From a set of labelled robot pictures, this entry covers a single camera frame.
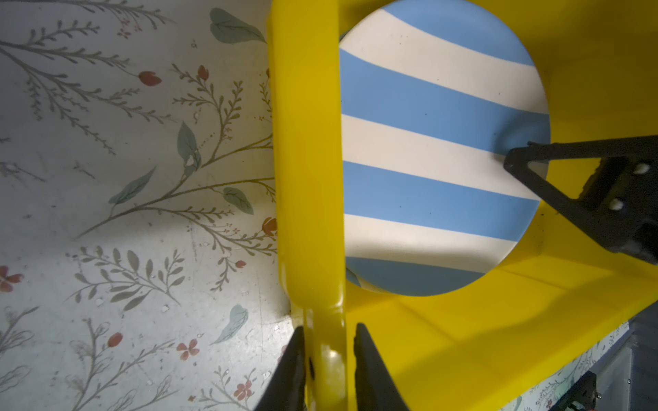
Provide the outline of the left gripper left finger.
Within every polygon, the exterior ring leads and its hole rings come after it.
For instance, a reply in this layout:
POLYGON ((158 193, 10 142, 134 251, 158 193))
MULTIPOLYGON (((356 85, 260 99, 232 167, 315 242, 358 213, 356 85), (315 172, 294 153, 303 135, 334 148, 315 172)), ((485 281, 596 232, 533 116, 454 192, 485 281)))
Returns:
POLYGON ((304 329, 298 326, 255 411, 305 410, 305 358, 304 329))

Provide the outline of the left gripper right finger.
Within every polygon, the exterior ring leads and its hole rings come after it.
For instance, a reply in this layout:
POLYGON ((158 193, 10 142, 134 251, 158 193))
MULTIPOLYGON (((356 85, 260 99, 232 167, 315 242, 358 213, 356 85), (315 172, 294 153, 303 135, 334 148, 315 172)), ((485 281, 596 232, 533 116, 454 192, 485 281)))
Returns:
POLYGON ((363 323, 356 325, 355 388, 358 411, 409 411, 363 323))

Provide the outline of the blue white striped plate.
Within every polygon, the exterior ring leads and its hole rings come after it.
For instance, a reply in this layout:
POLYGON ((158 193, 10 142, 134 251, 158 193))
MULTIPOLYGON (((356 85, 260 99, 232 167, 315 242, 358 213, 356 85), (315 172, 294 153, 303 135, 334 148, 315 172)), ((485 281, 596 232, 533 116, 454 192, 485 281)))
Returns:
POLYGON ((345 274, 346 274, 347 280, 350 283, 356 285, 357 287, 361 286, 359 278, 348 267, 345 268, 345 274))

